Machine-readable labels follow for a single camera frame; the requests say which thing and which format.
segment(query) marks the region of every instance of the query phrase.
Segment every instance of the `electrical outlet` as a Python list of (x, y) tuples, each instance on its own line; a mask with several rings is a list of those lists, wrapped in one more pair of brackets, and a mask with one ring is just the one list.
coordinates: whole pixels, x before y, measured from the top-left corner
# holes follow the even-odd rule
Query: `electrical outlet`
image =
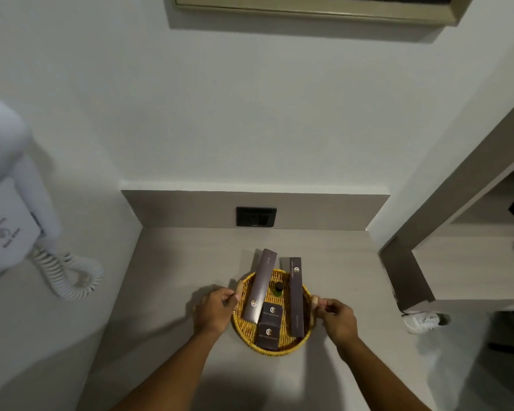
[(275, 207), (237, 207), (236, 226), (272, 228), (276, 219)]

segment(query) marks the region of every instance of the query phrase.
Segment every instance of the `shoe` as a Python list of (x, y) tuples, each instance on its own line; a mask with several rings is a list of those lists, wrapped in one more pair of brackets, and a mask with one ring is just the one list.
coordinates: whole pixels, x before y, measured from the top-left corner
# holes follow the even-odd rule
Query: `shoe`
[(403, 321), (411, 334), (423, 334), (449, 323), (449, 318), (441, 313), (424, 311), (403, 317)]

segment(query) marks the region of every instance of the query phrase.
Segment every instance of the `wall-mounted hair dryer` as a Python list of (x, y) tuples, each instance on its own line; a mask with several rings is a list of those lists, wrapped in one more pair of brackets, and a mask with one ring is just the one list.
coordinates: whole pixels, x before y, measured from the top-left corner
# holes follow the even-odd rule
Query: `wall-mounted hair dryer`
[[(69, 253), (57, 254), (61, 222), (32, 159), (32, 139), (21, 117), (0, 100), (0, 274), (29, 257), (55, 293), (65, 300), (86, 297), (103, 278), (101, 265)], [(66, 269), (87, 274), (72, 284)]]

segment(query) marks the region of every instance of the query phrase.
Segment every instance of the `yellow woven basket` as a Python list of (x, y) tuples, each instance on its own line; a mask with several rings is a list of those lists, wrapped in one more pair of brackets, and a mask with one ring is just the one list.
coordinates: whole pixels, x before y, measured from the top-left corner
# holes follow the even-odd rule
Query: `yellow woven basket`
[[(240, 338), (251, 347), (254, 351), (267, 354), (268, 356), (283, 356), (285, 354), (296, 351), (310, 336), (311, 332), (311, 302), (312, 296), (306, 289), (306, 287), (302, 286), (302, 297), (303, 297), (303, 316), (305, 321), (305, 337), (304, 338), (294, 338), (289, 335), (289, 320), (291, 317), (291, 305), (290, 305), (290, 288), (289, 288), (289, 274), (282, 269), (275, 269), (272, 272), (272, 278), (270, 280), (270, 285), (268, 286), (268, 291), (266, 292), (265, 301), (268, 303), (280, 304), (284, 308), (283, 316), (282, 316), (282, 324), (280, 327), (280, 343), (278, 345), (277, 351), (268, 351), (260, 348), (255, 345), (255, 336), (257, 333), (257, 325), (248, 322), (242, 318), (243, 310), (246, 306), (247, 297), (249, 295), (249, 290), (253, 285), (253, 280), (255, 279), (255, 273), (250, 274), (245, 279), (240, 282), (243, 283), (243, 291), (242, 296), (240, 297), (240, 302), (238, 303), (238, 307), (234, 310), (232, 314), (232, 322), (234, 325), (234, 329), (240, 335)], [(272, 286), (274, 283), (281, 281), (284, 285), (284, 290), (282, 291), (282, 295), (280, 297), (276, 297), (272, 292)]]

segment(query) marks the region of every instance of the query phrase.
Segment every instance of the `coiled cord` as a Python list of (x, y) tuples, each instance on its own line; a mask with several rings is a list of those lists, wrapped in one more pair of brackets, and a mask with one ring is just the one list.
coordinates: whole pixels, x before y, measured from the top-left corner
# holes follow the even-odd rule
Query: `coiled cord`
[[(87, 297), (103, 280), (103, 267), (89, 258), (71, 253), (54, 255), (43, 248), (34, 248), (29, 258), (40, 268), (55, 294), (64, 300), (80, 300)], [(83, 287), (72, 284), (66, 269), (86, 273), (89, 282)]]

